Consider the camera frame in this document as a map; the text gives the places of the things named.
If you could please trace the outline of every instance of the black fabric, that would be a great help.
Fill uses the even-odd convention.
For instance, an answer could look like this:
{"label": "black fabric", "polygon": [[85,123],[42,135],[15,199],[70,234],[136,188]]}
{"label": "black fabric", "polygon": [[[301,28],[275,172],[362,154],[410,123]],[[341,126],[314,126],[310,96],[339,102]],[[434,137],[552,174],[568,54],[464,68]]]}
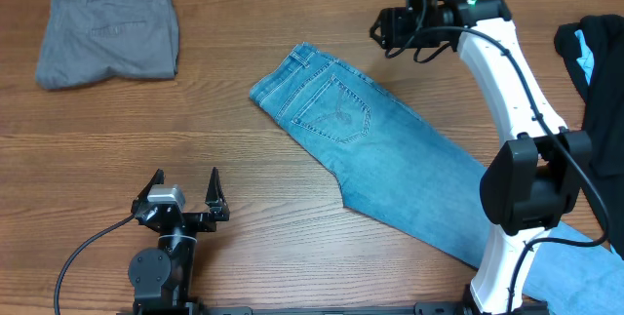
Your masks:
{"label": "black fabric", "polygon": [[[587,85],[576,61],[581,57],[574,32],[583,31],[594,53],[595,66]],[[586,17],[580,23],[563,25],[555,36],[555,49],[579,95],[585,100],[583,130],[592,139],[591,172],[611,220],[610,242],[624,256],[624,18]],[[605,220],[596,197],[587,197],[600,222]]]}

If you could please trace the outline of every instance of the jeans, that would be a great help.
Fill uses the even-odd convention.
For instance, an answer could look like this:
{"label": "jeans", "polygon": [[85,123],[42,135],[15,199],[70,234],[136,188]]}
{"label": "jeans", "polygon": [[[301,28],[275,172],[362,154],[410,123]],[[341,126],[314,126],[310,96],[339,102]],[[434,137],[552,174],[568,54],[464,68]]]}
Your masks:
{"label": "jeans", "polygon": [[[479,266],[486,169],[364,73],[297,45],[251,98],[335,175],[346,207]],[[565,223],[551,236],[589,240]],[[624,262],[602,247],[545,244],[524,293],[558,315],[621,313]]]}

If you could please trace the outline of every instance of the blue denim fabric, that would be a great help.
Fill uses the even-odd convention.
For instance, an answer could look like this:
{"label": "blue denim fabric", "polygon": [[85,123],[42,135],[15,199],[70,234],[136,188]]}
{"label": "blue denim fabric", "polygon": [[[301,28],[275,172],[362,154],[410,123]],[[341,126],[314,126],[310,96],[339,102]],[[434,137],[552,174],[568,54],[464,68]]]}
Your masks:
{"label": "blue denim fabric", "polygon": [[[484,166],[368,76],[303,44],[251,98],[335,175],[346,207],[480,264]],[[552,236],[588,240],[564,223]],[[524,293],[558,315],[622,313],[624,262],[602,247],[547,244]]]}

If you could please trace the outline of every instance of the denim jeans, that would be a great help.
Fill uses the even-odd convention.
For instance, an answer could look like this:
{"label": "denim jeans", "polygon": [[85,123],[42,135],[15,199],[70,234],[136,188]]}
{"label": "denim jeans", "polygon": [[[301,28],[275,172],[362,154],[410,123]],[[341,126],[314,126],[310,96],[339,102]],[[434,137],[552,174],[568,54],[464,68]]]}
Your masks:
{"label": "denim jeans", "polygon": [[[346,207],[479,266],[486,169],[364,73],[298,45],[251,98],[335,175]],[[565,223],[551,236],[589,240]],[[558,315],[622,313],[624,262],[602,247],[545,244],[524,293]]]}

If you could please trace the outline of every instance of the wood grain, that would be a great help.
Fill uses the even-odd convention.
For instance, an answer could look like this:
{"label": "wood grain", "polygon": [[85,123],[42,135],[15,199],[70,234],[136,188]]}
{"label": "wood grain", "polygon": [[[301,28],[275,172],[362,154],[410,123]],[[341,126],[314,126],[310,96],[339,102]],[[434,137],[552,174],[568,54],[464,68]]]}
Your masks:
{"label": "wood grain", "polygon": [[[333,176],[250,100],[250,87],[295,43],[364,70],[482,163],[497,152],[483,96],[457,56],[386,60],[368,38],[402,0],[175,0],[174,81],[112,79],[45,92],[34,71],[50,0],[0,0],[0,313],[50,314],[58,272],[86,238],[125,217],[157,168],[200,209],[220,169],[231,221],[202,236],[194,294],[255,308],[408,305],[459,299],[474,270],[342,208]],[[529,64],[572,128],[583,103],[552,39],[624,0],[507,0]],[[565,220],[600,230],[584,199]],[[128,225],[83,252],[63,283],[63,314],[128,310],[130,258],[156,236]]]}

